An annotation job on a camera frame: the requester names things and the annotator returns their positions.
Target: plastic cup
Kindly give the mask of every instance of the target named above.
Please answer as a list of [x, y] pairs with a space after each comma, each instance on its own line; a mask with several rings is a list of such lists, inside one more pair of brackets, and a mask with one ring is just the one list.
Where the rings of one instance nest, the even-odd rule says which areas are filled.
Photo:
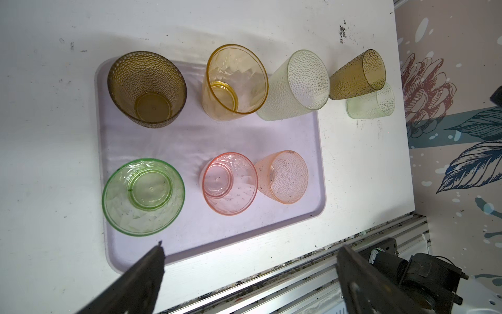
[[169, 226], [181, 212], [185, 185], [170, 164], [153, 158], [120, 167], [103, 189], [106, 220], [130, 236], [148, 236]]
[[211, 160], [200, 173], [199, 183], [209, 207], [226, 216], [246, 210], [258, 190], [253, 163], [245, 156], [231, 152]]
[[172, 123], [187, 100], [187, 86], [178, 68], [148, 51], [120, 57], [108, 73], [111, 99], [129, 119], [147, 128]]
[[202, 107], [214, 120], [235, 120], [254, 113], [268, 92], [267, 72], [248, 48], [224, 45], [209, 57], [202, 84]]
[[307, 165], [292, 150], [277, 152], [255, 164], [258, 189], [261, 193], [283, 204], [299, 201], [307, 190]]
[[301, 116], [321, 109], [329, 97], [328, 71], [312, 51], [298, 50], [270, 77], [270, 91], [257, 111], [266, 121]]
[[392, 87], [385, 83], [381, 90], [347, 99], [347, 114], [353, 119], [374, 119], [390, 116], [396, 101]]
[[329, 97], [347, 99], [380, 90], [386, 77], [384, 61], [378, 52], [368, 49], [329, 78]]

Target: white table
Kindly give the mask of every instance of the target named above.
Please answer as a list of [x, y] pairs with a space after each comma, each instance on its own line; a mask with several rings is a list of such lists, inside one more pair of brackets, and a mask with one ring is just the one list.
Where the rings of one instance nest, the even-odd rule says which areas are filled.
[[[0, 312], [72, 313], [118, 278], [104, 254], [97, 66], [135, 50], [205, 63], [226, 43], [270, 73], [298, 49], [332, 74], [373, 48], [402, 94], [391, 0], [0, 2]], [[414, 209], [402, 98], [370, 121], [344, 103], [319, 112], [325, 211], [166, 266], [156, 311]]]

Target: green plastic cup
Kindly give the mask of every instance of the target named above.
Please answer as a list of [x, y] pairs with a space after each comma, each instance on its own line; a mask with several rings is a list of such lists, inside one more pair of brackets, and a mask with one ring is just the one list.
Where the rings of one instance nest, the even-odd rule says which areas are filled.
[[136, 159], [120, 167], [104, 186], [106, 220], [118, 231], [149, 236], [169, 226], [181, 212], [185, 185], [170, 164]]

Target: peach textured cup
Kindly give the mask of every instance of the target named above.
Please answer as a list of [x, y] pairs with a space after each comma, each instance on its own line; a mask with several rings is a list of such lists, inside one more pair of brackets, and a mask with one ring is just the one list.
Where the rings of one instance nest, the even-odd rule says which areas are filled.
[[292, 150], [277, 152], [255, 164], [258, 189], [283, 204], [292, 204], [307, 190], [309, 172], [303, 158]]
[[241, 154], [230, 152], [211, 160], [200, 173], [199, 183], [209, 207], [226, 216], [246, 210], [258, 190], [253, 163]]

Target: wall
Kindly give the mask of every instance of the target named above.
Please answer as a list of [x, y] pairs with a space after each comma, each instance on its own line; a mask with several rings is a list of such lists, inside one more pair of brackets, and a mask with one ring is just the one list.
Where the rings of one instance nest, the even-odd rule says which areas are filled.
[[416, 210], [434, 254], [502, 293], [502, 1], [396, 9]]

